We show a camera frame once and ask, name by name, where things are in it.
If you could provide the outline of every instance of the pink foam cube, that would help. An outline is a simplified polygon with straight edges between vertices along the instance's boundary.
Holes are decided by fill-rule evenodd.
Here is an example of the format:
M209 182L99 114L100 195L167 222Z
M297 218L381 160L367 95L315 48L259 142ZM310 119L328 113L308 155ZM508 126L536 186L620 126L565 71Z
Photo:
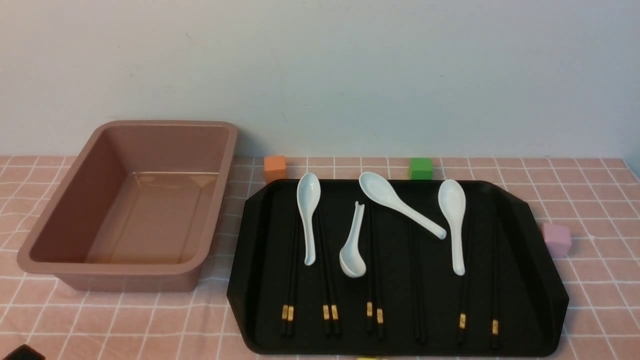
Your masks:
M569 252L571 232L568 227L545 222L542 225L542 233L552 258L562 258Z

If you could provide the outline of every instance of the black object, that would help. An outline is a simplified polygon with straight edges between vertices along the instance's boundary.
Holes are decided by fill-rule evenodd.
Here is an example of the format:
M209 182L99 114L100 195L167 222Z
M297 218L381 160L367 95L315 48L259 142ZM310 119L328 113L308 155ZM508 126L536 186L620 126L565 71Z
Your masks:
M419 244L416 240L416 227L413 221L408 222L411 235L409 239L409 261L411 261L411 282L412 282L412 306L413 306L413 328L416 341L425 343L427 341L427 324L425 323L424 289L422 287L422 267L420 265Z
M500 299L500 290L499 286L499 277L500 277L500 261L498 261L499 249L498 244L500 241L498 237L500 236L500 222L495 222L495 237L493 239L493 283L492 283L492 307L491 307L491 348L494 350L498 350L500 347L500 322L498 319L498 312L500 311L499 307L499 299Z
M286 268L286 273L285 273L285 282L287 284L287 286L285 287L285 295L284 295L284 302L282 305L282 314L280 315L280 319L282 320L282 325L280 327L280 334L282 335L286 335L287 334L287 328L289 327L289 306L291 306L292 304L290 303L290 295L291 295L291 285L293 283L293 262L295 261L294 259L296 259L296 248L295 248L295 244L298 241L298 218L300 217L300 215L298 214L297 211L294 212L294 217L293 217L293 221L294 221L294 225L291 227L292 229L292 236L291 236L291 240L290 240L290 251L289 251L289 264L287 265Z
M329 248L328 248L328 235L326 228L324 227L323 215L322 215L322 204L318 206L318 229L320 230L320 236L316 239L316 241L320 242L320 251L322 252L322 262L324 263L324 271L326 277L327 290L329 292L329 302L330 302L330 313L331 313L331 321L333 324L333 332L336 335L340 335L340 316L338 314L338 302L335 294L335 285L333 284L333 275L331 270L331 259L329 257Z
M473 223L474 213L471 209L467 209L465 212L464 222L467 224L466 246L464 251L465 264L469 263L472 254L472 237L473 237ZM465 335L467 333L467 309L469 307L469 283L471 273L465 271L465 275L462 277L462 287L460 288L460 317L458 318L458 344L465 342Z
M292 336L293 335L293 324L295 318L295 308L296 308L296 283L298 280L298 243L300 242L300 215L298 214L297 208L295 214L293 216L293 226L291 227L291 241L289 242L289 246L291 247L289 251L289 263L287 264L287 276L285 277L285 291L286 295L284 298L285 304L282 306L282 314L281 314L281 326L280 326L280 334L283 336Z
M371 206L372 202L368 202L368 206L365 207L365 212L367 213L367 228L368 233L367 237L367 304L366 304L366 317L367 317L367 332L371 333L373 331L373 326L376 323L376 320L373 316L374 308L373 308L373 291L374 291L374 277L375 271L373 270L373 237L374 237L374 229L373 229L373 206Z
M20 345L4 360L44 360L45 357L27 344Z
M318 262L320 269L320 292L322 296L322 309L321 314L323 317L324 323L324 334L331 334L331 300L329 299L329 285L326 279L326 261L324 259L324 250L322 246L322 225L319 221L319 216L316 211L316 215L314 216L315 224L314 228L318 229L318 236L315 236L316 242L316 261Z
M367 279L351 279L339 268L338 253L349 233L354 201L367 202L357 181L321 180L328 264L334 269L340 300L339 338L324 335L318 309L317 266L298 267L296 335L280 335L275 316L285 292L282 274L289 249L291 214L296 207L297 180L280 180L249 198L244 214L227 297L245 343L261 354L346 354L361 356L547 356L557 348L568 305L553 260L526 202L483 181L460 181L474 212L474 253L466 270L472 273L465 342L458 345L461 279L451 268L451 238L434 239L416 227L423 288L428 306L428 342L415 341L412 327L410 262L406 254L409 229L403 215L375 207L376 239L384 268L385 339L370 336L363 325ZM441 181L391 181L398 196L417 211L448 229L438 206ZM500 348L492 350L493 247L495 222L501 224L499 310Z
M374 288L376 294L376 301L374 308L376 310L374 317L376 319L376 325L378 328L378 338L383 339L385 337L385 315L384 307L382 305L382 263L380 262L380 237L377 236L378 227L376 227L376 219L374 217L376 206L373 202L369 202L369 212L371 212L371 218L373 221L373 227L371 231L371 243L373 244L373 278Z

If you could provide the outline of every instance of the white ceramic spoon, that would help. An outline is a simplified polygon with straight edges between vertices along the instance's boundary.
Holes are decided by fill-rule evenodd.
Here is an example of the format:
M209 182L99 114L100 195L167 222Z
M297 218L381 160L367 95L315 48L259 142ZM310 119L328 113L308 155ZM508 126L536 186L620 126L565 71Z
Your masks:
M367 265L358 251L358 239L360 237L360 227L364 216L364 204L358 204L353 212L351 230L347 237L347 242L340 249L340 267L342 272L348 277L361 277L367 272Z
M405 204L396 194L391 184L378 174L363 172L360 175L360 187L365 195L382 206L386 206L404 214L440 239L447 237L447 231L440 225L426 218L423 214Z
M314 240L314 228L312 218L314 211L320 202L320 180L307 172L298 182L298 211L302 218L302 228L305 233L305 265L310 266L316 262L316 242Z
M467 208L465 191L457 181L446 180L440 185L438 203L451 230L453 272L460 276L465 275L465 260L462 254L462 220Z

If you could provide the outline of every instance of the green foam cube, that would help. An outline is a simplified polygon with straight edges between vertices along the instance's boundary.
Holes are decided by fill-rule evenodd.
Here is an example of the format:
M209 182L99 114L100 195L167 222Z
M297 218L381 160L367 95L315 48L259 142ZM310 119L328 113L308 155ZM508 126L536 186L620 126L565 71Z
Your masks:
M433 161L431 158L411 158L409 162L409 179L431 180L433 178Z

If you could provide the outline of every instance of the chopstick pair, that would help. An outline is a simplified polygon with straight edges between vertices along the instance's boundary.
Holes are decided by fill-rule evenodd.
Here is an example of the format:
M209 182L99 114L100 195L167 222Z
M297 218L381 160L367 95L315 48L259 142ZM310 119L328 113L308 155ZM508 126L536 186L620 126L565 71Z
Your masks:
M378 326L378 338L383 339L385 337L385 318L382 310L382 276L380 266L380 245L376 240L374 232L374 208L375 205L372 201L369 201L369 214L367 220L369 222L369 243L367 247L369 264L367 268L367 280L368 280L368 292L367 292L367 332L373 331L374 324Z
M499 240L499 236L500 236L500 223L497 220L496 217L496 221L495 221L495 234L493 236L493 289L492 289L492 309L491 309L491 318L492 318L492 324L491 324L491 348L494 350L497 350L500 347L500 329L499 329L499 319L498 319L498 299L500 297L500 293L498 290L498 281L499 281L499 248L498 245L500 243Z
M332 332L336 335L341 334L340 318L338 315L338 305L335 296L335 285L333 283L333 276L330 270L329 258L329 245L326 241L326 229L322 215L320 214L320 208L316 211L314 218L316 219L315 228L318 229L318 236L316 236L316 252L318 254L318 262L320 262L320 292L322 294L322 316L324 323L324 334L330 335Z
M465 334L467 330L467 309L468 309L468 293L469 293L469 277L470 271L468 268L470 267L470 262L468 261L468 257L471 255L472 250L472 224L473 224L473 213L468 212L468 224L467 224L467 244L465 247L465 254L467 255L465 258L465 263L467 264L467 271L463 278L463 284L461 289L461 299L460 299L460 319L458 322L458 344L462 344L465 342ZM500 236L500 223L496 218L495 228L493 232L493 279L492 279L492 308L491 308L491 348L493 350L497 350L500 347L499 334L500 334L500 322L498 319L499 313L499 236Z
M415 336L415 341L425 343L427 342L427 324L426 310L424 309L426 303L424 301L424 292L422 289L422 269L420 267L418 243L415 241L415 224L410 222L408 226L410 232L409 262L411 272L410 282L412 292L413 334Z
M462 277L462 288L460 290L460 317L458 318L458 344L461 345L465 342L467 333L467 311L469 306L469 277L471 276L470 261L471 256L471 239L472 239L472 224L474 221L474 214L471 209L467 209L467 243L465 244L465 251L463 257L467 266L467 271Z
M298 243L300 242L300 214L298 209L294 212L294 222L292 226L291 243L289 245L289 263L285 275L284 305L282 306L282 325L280 334L282 336L293 336L293 319L296 302L296 285L298 282Z

